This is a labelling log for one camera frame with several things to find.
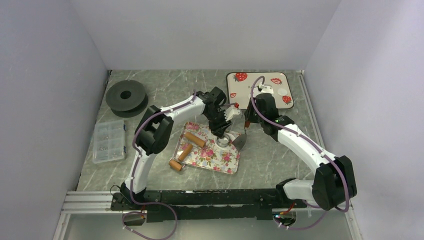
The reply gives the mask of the wooden handled dough scraper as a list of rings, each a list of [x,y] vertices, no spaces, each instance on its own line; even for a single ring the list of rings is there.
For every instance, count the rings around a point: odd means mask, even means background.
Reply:
[[[235,147],[235,149],[238,152],[241,152],[242,151],[243,147],[245,146],[245,144],[247,142],[247,138],[248,138],[248,136],[247,136],[247,130],[248,130],[250,124],[251,124],[251,122],[248,121],[248,120],[246,120],[244,122],[244,128],[243,128],[244,132],[243,132],[243,134],[239,135],[238,137],[236,137],[232,141],[233,146]]]

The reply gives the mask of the floral print tray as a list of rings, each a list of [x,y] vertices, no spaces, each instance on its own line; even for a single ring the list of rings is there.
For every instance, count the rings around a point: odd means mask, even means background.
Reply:
[[[173,157],[183,151],[187,146],[184,133],[190,132],[206,141],[205,147],[199,151],[193,148],[192,152],[183,161],[185,166],[198,167],[225,174],[234,174],[239,167],[240,152],[233,145],[233,140],[241,134],[235,131],[226,131],[224,140],[219,143],[218,138],[213,135],[207,125],[195,122],[186,122],[181,131],[181,135],[176,144]]]

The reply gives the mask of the wooden rolling pin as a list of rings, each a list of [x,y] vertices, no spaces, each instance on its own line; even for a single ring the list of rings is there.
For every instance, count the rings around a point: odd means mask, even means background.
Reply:
[[[185,167],[184,160],[192,152],[193,148],[196,148],[199,152],[201,152],[202,149],[206,146],[205,140],[199,138],[198,136],[190,132],[184,133],[181,139],[185,139],[187,145],[185,147],[183,146],[181,153],[171,157],[168,162],[169,166],[177,172],[182,171],[182,169]]]

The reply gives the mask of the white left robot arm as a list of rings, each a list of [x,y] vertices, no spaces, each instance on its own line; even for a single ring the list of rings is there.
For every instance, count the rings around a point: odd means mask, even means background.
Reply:
[[[231,117],[222,109],[226,101],[226,94],[214,87],[207,92],[196,91],[174,105],[147,108],[134,133],[132,147],[135,156],[130,173],[120,186],[123,202],[129,209],[137,210],[143,205],[149,171],[156,155],[168,145],[174,124],[204,115],[211,133],[222,138],[231,125]]]

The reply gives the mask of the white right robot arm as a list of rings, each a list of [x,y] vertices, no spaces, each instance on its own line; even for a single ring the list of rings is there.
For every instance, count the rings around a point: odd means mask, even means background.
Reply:
[[[279,183],[276,203],[289,207],[295,200],[315,202],[325,211],[337,209],[346,213],[350,199],[357,195],[352,161],[345,155],[336,156],[304,134],[294,121],[280,115],[270,93],[251,95],[245,119],[258,123],[276,142],[288,147],[313,172],[313,180],[289,178]]]

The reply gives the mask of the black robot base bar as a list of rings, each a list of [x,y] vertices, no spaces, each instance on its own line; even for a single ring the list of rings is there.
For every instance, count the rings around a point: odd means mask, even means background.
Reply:
[[[208,189],[208,190],[146,190],[143,197],[135,196],[143,207],[132,202],[129,192],[112,195],[112,211],[146,212],[149,223],[178,220],[213,220],[255,218],[272,220],[282,211],[303,209],[299,199],[288,199],[276,188]]]

